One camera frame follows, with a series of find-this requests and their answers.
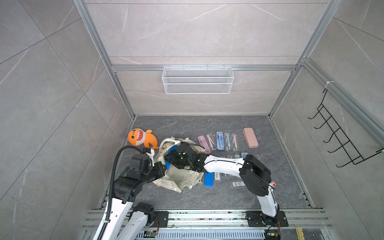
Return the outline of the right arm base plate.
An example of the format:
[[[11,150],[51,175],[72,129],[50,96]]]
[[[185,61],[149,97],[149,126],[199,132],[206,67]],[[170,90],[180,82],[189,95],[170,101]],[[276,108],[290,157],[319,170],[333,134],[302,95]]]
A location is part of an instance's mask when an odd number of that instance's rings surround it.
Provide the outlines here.
[[[246,211],[249,227],[288,227],[289,223],[283,211],[278,211],[275,217],[270,217],[261,211]]]

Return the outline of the floral canvas tote bag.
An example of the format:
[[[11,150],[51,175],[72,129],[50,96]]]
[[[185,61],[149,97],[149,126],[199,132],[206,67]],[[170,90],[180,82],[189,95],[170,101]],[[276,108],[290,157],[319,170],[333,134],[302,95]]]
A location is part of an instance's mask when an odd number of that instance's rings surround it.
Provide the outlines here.
[[[192,149],[198,154],[206,153],[203,147],[193,145],[195,142],[191,141],[189,138],[175,139],[174,137],[170,137],[161,142],[159,152],[154,158],[154,163],[161,162],[164,165],[166,163],[165,156],[168,154],[169,150],[172,147],[178,147],[178,145],[183,142],[192,145]],[[153,183],[159,187],[181,193],[182,190],[191,189],[195,186],[202,179],[203,175],[204,173],[190,171],[189,169],[178,169],[171,165],[169,169],[166,170],[165,175],[162,178],[153,181]]]

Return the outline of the purple pink compass case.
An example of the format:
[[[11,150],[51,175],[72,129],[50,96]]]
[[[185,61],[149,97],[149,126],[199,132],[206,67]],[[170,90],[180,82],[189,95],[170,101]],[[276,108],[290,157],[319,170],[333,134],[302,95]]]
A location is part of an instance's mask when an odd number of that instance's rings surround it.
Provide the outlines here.
[[[203,136],[203,135],[198,136],[198,141],[199,141],[200,146],[202,146],[205,149],[205,152],[207,154],[212,153],[211,147],[210,147],[208,141],[206,140],[205,136]]]

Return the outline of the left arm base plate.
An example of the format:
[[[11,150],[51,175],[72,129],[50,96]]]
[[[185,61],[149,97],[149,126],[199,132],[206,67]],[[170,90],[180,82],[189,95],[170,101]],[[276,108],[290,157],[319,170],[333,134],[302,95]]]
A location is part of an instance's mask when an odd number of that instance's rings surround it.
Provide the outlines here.
[[[169,222],[169,212],[168,211],[155,211],[154,220],[150,224],[151,228],[167,228]]]

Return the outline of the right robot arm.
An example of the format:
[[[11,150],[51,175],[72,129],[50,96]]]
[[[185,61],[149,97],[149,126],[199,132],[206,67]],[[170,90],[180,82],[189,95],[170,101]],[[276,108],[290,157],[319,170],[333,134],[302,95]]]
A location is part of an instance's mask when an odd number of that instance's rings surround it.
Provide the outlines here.
[[[197,153],[188,143],[181,143],[169,151],[165,160],[178,169],[198,173],[221,173],[241,178],[247,189],[257,196],[264,217],[275,219],[279,205],[274,197],[275,184],[271,171],[256,157],[228,159],[206,153]]]

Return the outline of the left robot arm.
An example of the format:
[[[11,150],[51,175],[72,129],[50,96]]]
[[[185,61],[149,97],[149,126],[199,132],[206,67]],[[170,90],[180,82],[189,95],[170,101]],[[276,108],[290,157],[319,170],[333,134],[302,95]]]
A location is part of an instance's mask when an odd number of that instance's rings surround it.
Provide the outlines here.
[[[120,155],[126,149],[139,153],[131,158],[130,165],[116,178]],[[154,163],[154,154],[155,151],[150,148],[139,149],[134,146],[123,146],[118,150],[112,167],[107,208],[94,240],[134,240],[145,226],[159,222],[155,219],[154,206],[139,203],[134,207],[129,222],[121,228],[143,185],[165,175],[167,166],[161,162]]]

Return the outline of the clear case white label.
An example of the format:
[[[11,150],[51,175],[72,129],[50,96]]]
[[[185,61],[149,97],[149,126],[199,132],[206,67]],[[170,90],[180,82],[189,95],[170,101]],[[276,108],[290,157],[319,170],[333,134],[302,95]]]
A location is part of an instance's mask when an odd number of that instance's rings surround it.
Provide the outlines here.
[[[243,188],[246,186],[243,181],[232,181],[231,185],[233,188]]]

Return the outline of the clear case pink compass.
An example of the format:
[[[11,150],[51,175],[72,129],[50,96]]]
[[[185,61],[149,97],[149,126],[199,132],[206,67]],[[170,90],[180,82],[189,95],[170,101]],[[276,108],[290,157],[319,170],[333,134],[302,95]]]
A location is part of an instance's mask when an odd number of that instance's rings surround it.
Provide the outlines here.
[[[215,138],[212,134],[208,134],[207,135],[207,140],[208,140],[208,143],[209,143],[209,146],[211,148],[212,151],[216,150],[217,147],[216,147],[216,141],[215,141]]]

